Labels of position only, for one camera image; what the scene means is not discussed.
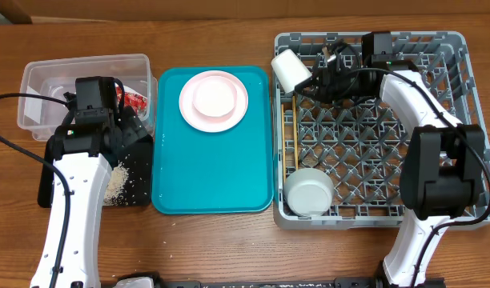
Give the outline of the cream cup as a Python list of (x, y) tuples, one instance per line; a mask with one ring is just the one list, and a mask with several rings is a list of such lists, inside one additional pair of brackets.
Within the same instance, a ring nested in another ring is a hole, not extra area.
[(291, 49), (275, 56), (271, 60), (271, 67), (286, 94), (291, 94), (298, 84), (311, 77), (310, 70)]

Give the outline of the red snack wrapper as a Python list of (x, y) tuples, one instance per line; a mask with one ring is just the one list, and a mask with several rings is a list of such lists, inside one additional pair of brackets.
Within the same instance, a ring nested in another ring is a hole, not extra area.
[(124, 106), (130, 106), (140, 118), (144, 118), (147, 114), (148, 98), (129, 86), (124, 86), (124, 92)]

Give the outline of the pink plate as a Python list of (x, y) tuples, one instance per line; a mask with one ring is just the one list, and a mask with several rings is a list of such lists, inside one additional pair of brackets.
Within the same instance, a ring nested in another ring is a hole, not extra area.
[[(209, 118), (200, 114), (193, 106), (195, 87), (207, 76), (223, 76), (229, 79), (237, 90), (235, 108), (227, 116)], [(196, 130), (207, 133), (218, 133), (236, 126), (244, 117), (248, 108), (248, 93), (244, 84), (233, 74), (222, 70), (209, 70), (190, 78), (179, 95), (179, 110), (184, 120)]]

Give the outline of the pink bowl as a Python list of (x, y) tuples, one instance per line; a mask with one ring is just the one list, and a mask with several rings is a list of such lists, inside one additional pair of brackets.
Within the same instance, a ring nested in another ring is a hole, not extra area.
[(221, 118), (233, 111), (237, 100), (237, 90), (232, 82), (223, 76), (207, 76), (195, 87), (193, 106), (209, 118)]

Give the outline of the grey bowl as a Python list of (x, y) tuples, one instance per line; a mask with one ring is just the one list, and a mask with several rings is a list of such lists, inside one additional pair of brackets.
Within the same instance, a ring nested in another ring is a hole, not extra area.
[(292, 173), (283, 186), (290, 210), (303, 217), (322, 216), (334, 198), (334, 182), (322, 170), (303, 168)]

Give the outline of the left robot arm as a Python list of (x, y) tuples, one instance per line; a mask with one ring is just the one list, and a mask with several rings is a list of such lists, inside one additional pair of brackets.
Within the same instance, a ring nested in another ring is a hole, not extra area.
[(127, 169), (123, 190), (109, 203), (151, 201), (153, 139), (135, 111), (77, 110), (48, 140), (53, 176), (50, 219), (32, 287), (99, 287), (98, 240), (112, 171)]

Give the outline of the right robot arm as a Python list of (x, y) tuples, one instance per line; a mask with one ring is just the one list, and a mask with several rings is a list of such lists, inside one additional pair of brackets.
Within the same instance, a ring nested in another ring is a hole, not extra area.
[(466, 224), (460, 216), (490, 185), (484, 131), (440, 105), (416, 64), (399, 59), (390, 32), (363, 35), (362, 61), (353, 69), (340, 62), (347, 46), (327, 46), (326, 66), (305, 74), (292, 91), (328, 104), (375, 96), (393, 110), (410, 135), (399, 180), (406, 211), (379, 277), (385, 287), (442, 287), (441, 280), (427, 281), (426, 269), (444, 233)]

